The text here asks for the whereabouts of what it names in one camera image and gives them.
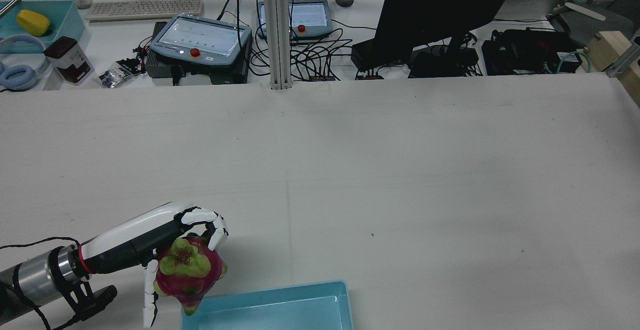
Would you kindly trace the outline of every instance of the red ring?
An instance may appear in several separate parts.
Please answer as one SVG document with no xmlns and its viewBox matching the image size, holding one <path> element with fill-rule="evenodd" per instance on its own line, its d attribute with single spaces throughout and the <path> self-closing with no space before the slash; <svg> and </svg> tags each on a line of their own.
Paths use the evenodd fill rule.
<svg viewBox="0 0 640 330">
<path fill-rule="evenodd" d="M 82 244 L 80 244 L 80 246 L 78 246 L 78 257 L 80 258 L 80 264 L 82 264 L 82 267 L 84 268 L 84 270 L 87 271 L 87 273 L 89 274 L 95 274 L 93 271 L 91 271 L 91 269 L 89 269 L 89 267 L 85 264 L 85 260 L 82 259 Z"/>
</svg>

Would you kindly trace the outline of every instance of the white robotic hand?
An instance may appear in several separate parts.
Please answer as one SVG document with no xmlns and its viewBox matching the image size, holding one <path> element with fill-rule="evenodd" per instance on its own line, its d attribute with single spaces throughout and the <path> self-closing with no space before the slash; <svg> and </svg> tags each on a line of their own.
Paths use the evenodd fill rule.
<svg viewBox="0 0 640 330">
<path fill-rule="evenodd" d="M 192 203 L 167 203 L 126 221 L 85 242 L 78 250 L 87 273 L 112 273 L 137 264 L 145 266 L 143 325 L 150 328 L 158 310 L 154 280 L 158 271 L 158 251 L 170 246 L 196 225 L 204 225 L 202 234 L 208 249 L 214 251 L 229 236 L 220 214 Z"/>
</svg>

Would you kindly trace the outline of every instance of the wooden block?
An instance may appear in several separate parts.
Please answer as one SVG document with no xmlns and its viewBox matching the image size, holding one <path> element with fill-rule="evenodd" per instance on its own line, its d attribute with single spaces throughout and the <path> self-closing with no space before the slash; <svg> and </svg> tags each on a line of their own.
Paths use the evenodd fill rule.
<svg viewBox="0 0 640 330">
<path fill-rule="evenodd" d="M 631 42 L 617 30 L 597 32 L 595 38 L 584 49 L 591 59 L 591 70 L 602 71 L 624 53 Z M 618 80 L 622 83 L 631 99 L 640 107 L 640 66 L 638 59 L 631 62 L 625 71 L 620 74 Z"/>
</svg>

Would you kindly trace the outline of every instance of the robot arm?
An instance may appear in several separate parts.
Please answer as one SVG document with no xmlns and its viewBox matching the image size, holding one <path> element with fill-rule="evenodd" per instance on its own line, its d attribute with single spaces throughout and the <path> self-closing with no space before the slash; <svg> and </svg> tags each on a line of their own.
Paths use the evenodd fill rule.
<svg viewBox="0 0 640 330">
<path fill-rule="evenodd" d="M 147 266 L 154 250 L 169 246 L 195 225 L 206 226 L 213 251 L 229 236 L 220 214 L 192 203 L 167 203 L 86 241 L 78 249 L 89 274 L 108 274 L 128 267 Z"/>
<path fill-rule="evenodd" d="M 202 236 L 208 238 L 211 251 L 229 236 L 220 214 L 192 203 L 170 202 L 107 230 L 77 249 L 55 248 L 0 272 L 5 289 L 0 289 L 0 325 L 58 298 L 67 300 L 75 312 L 74 319 L 84 321 L 104 309 L 117 293 L 114 286 L 91 292 L 90 275 L 142 264 L 144 327 L 150 328 L 157 312 L 153 290 L 158 268 L 156 250 L 170 246 L 196 225 L 205 226 Z"/>
</svg>

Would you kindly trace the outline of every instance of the touchscreen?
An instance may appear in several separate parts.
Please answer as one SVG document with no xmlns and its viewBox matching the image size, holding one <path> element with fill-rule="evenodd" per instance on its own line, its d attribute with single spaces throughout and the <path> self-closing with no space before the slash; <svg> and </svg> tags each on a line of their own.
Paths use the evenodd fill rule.
<svg viewBox="0 0 640 330">
<path fill-rule="evenodd" d="M 178 18 L 158 42 L 229 56 L 238 45 L 238 31 L 231 27 Z"/>
<path fill-rule="evenodd" d="M 265 6 L 261 4 L 260 7 L 260 24 L 266 23 Z M 291 4 L 288 6 L 288 10 L 291 12 Z M 295 3 L 293 7 L 293 13 L 291 14 L 291 25 L 297 27 L 303 24 L 307 27 L 326 27 L 327 14 L 325 13 L 325 6 L 322 3 Z"/>
</svg>

